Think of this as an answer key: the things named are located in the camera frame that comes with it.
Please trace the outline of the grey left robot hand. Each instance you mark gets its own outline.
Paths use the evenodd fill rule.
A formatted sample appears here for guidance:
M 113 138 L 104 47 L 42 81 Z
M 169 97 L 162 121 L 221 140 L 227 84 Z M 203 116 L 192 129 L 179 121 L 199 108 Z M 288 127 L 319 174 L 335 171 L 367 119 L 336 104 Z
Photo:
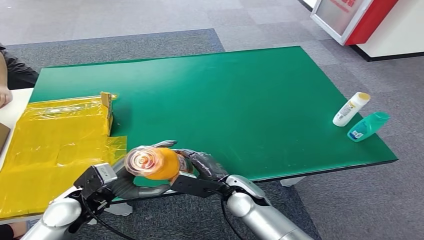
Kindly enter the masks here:
M 176 140 L 165 140 L 153 145 L 140 145 L 130 150 L 115 163 L 117 180 L 110 184 L 112 193 L 121 199 L 155 197 L 170 190 L 169 183 L 155 187 L 137 186 L 135 177 L 150 180 L 171 180 L 180 170 L 177 154 L 171 149 Z

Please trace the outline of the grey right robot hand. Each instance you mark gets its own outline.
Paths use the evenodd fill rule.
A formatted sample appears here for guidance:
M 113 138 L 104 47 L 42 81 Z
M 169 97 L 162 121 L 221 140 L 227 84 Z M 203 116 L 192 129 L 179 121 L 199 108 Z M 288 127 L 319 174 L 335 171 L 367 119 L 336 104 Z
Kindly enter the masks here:
M 228 176 L 228 172 L 210 154 L 192 149 L 174 149 L 175 153 L 189 160 L 199 172 L 199 178 L 219 181 Z

